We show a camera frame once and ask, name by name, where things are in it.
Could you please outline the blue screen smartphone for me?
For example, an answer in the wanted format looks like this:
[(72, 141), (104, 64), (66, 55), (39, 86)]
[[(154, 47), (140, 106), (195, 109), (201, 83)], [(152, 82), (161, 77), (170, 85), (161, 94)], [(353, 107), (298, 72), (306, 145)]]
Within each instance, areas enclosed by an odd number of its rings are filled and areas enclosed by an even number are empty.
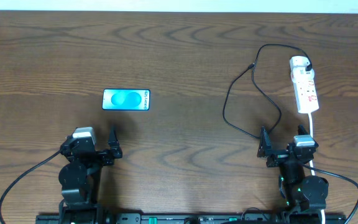
[(149, 89), (107, 88), (103, 91), (102, 109), (115, 111), (148, 111)]

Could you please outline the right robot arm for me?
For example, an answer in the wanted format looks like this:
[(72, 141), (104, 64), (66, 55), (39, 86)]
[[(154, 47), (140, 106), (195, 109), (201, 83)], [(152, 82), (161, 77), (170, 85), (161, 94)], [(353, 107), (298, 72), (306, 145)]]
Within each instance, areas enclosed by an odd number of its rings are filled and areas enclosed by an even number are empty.
[(318, 143), (299, 125), (298, 134), (285, 149), (274, 149), (267, 130), (260, 130), (257, 156), (266, 159), (266, 166), (280, 170), (279, 191), (287, 201), (281, 218), (290, 223), (326, 223), (328, 181), (317, 175), (305, 175), (304, 166), (314, 159)]

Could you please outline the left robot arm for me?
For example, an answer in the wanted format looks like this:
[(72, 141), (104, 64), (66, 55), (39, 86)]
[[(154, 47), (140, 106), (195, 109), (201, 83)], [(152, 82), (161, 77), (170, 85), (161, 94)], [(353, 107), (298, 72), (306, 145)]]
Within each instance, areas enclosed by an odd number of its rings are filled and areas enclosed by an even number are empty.
[(122, 158), (122, 149), (111, 128), (108, 149), (95, 149), (96, 135), (92, 127), (76, 128), (60, 146), (60, 153), (68, 160), (59, 175), (63, 201), (59, 223), (114, 223), (112, 213), (98, 203), (101, 170)]

